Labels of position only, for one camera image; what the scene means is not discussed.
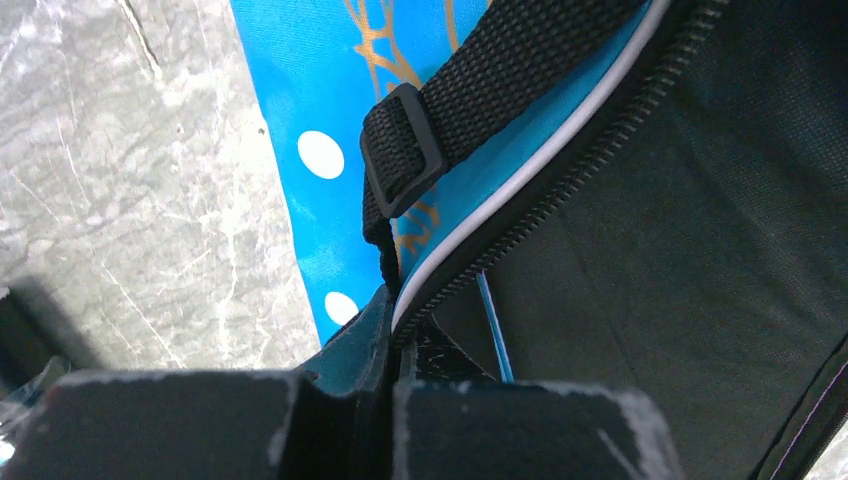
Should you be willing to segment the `blue racket bag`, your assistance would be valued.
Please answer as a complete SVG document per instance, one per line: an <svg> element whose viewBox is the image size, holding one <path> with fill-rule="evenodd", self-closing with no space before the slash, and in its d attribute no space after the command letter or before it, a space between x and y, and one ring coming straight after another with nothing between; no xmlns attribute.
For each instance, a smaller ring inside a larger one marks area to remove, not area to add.
<svg viewBox="0 0 848 480"><path fill-rule="evenodd" d="M404 381L638 390L680 479L824 473L847 436L845 2L232 11L322 343L278 478L395 479Z"/></svg>

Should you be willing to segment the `blue badminton racket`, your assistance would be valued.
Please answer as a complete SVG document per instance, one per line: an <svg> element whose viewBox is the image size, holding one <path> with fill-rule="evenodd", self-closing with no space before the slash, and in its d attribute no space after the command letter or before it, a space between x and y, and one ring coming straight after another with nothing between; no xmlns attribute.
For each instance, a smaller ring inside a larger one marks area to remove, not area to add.
<svg viewBox="0 0 848 480"><path fill-rule="evenodd" d="M499 320L497 307L486 275L486 271L481 271L476 276L476 280L483 308L486 313L486 318L492 335L492 341L501 381L504 383L513 383L515 381L513 367L504 340L501 322Z"/></svg>

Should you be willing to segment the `black shuttlecock tube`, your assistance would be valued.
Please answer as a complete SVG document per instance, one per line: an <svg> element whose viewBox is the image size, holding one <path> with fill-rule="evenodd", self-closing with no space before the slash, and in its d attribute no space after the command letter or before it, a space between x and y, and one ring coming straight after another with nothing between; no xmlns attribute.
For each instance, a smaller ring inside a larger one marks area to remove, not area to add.
<svg viewBox="0 0 848 480"><path fill-rule="evenodd" d="M32 379L1 395L1 468L12 458L18 437L35 405L56 381L71 371L70 363L53 356Z"/></svg>

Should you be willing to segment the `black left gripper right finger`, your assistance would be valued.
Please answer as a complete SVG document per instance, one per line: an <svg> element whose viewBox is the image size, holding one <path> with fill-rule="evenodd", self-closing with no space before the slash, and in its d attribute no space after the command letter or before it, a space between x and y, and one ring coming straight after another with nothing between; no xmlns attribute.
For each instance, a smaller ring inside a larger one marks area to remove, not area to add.
<svg viewBox="0 0 848 480"><path fill-rule="evenodd" d="M404 381L393 391L395 479L680 479L643 392L569 382Z"/></svg>

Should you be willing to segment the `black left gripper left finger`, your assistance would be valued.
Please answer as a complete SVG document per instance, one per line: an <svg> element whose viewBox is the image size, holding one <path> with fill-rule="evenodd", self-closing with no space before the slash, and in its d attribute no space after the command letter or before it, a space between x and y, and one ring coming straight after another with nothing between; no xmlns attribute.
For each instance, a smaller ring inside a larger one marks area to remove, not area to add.
<svg viewBox="0 0 848 480"><path fill-rule="evenodd" d="M273 479L300 378L82 371L28 417L4 479Z"/></svg>

